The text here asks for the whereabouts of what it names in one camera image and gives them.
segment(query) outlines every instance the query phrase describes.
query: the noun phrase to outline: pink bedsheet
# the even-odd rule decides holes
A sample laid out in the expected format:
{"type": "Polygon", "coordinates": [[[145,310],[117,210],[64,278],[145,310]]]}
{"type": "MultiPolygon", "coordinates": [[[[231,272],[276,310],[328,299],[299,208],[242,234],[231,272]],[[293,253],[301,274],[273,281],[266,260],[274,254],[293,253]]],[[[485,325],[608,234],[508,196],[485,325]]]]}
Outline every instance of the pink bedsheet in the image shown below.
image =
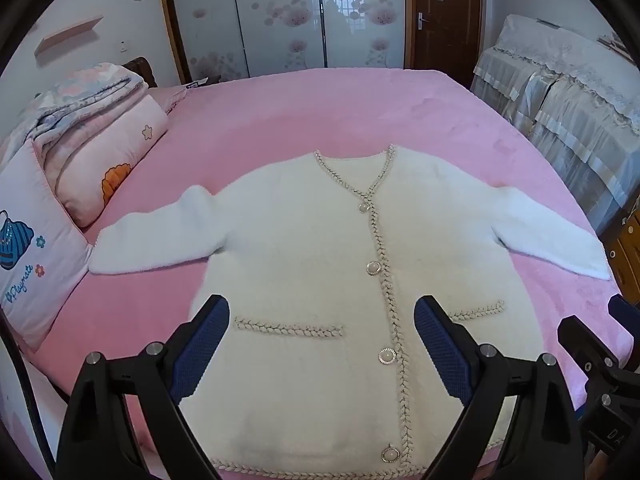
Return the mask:
{"type": "MultiPolygon", "coordinates": [[[[536,149],[491,108],[439,72],[320,69],[233,81],[190,91],[170,127],[134,168],[98,221],[175,201],[193,184],[217,192],[243,174],[320,149],[367,156],[389,143],[437,155],[492,186],[515,186],[591,230],[571,194],[536,149]]],[[[531,296],[546,349],[557,355],[576,403],[583,373],[558,344],[556,329],[577,314],[619,357],[631,336],[607,314],[614,281],[577,276],[513,254],[531,296]]],[[[186,320],[204,262],[127,276],[87,275],[60,312],[34,363],[70,391],[89,352],[137,354],[186,320]]]]}

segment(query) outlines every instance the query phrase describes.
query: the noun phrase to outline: orange flower print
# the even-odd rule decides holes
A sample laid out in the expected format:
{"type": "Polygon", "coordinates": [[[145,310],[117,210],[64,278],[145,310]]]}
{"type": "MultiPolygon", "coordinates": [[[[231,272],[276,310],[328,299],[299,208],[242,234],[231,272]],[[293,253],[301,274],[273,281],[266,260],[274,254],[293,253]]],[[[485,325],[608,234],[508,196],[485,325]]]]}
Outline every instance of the orange flower print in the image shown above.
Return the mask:
{"type": "Polygon", "coordinates": [[[111,168],[104,174],[102,180],[102,197],[104,198],[104,205],[109,203],[111,197],[116,192],[116,189],[120,187],[122,181],[131,173],[131,166],[129,164],[120,164],[111,168]]]}

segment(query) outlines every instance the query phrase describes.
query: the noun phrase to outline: wooden headboard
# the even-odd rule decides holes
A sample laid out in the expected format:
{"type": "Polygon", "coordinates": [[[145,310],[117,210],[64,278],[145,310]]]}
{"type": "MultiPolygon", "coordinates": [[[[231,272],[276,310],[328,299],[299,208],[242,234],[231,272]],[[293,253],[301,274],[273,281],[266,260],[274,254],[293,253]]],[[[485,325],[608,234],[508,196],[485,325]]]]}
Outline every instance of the wooden headboard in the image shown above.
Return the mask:
{"type": "Polygon", "coordinates": [[[149,88],[158,87],[156,79],[154,78],[154,72],[151,70],[151,65],[149,65],[149,62],[144,57],[137,57],[136,59],[125,63],[123,67],[142,76],[142,79],[144,79],[149,85],[149,88]]]}

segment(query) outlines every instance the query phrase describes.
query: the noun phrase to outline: folded quilt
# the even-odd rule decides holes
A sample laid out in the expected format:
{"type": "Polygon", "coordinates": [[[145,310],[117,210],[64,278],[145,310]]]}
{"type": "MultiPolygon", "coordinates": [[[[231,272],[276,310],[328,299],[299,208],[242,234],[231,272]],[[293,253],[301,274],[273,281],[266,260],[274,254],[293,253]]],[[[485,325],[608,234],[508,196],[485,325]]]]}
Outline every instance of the folded quilt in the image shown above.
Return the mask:
{"type": "Polygon", "coordinates": [[[40,163],[48,169],[47,179],[55,184],[73,152],[131,108],[145,90],[139,75],[111,63],[74,72],[21,114],[4,144],[0,171],[27,139],[33,139],[40,163]]]}

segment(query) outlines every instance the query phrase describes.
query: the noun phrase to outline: sweater sleeve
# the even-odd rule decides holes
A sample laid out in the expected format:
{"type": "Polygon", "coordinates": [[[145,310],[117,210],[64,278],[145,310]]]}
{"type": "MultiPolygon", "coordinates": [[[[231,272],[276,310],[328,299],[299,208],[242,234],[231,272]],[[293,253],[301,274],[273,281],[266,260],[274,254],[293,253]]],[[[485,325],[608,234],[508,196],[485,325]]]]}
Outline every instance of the sweater sleeve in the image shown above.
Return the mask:
{"type": "Polygon", "coordinates": [[[215,198],[201,186],[151,213],[130,213],[100,231],[89,259],[94,274],[159,269],[211,256],[226,229],[215,198]]]}
{"type": "Polygon", "coordinates": [[[600,241],[513,187],[492,189],[492,229],[512,251],[536,256],[576,274],[610,280],[600,241]]]}

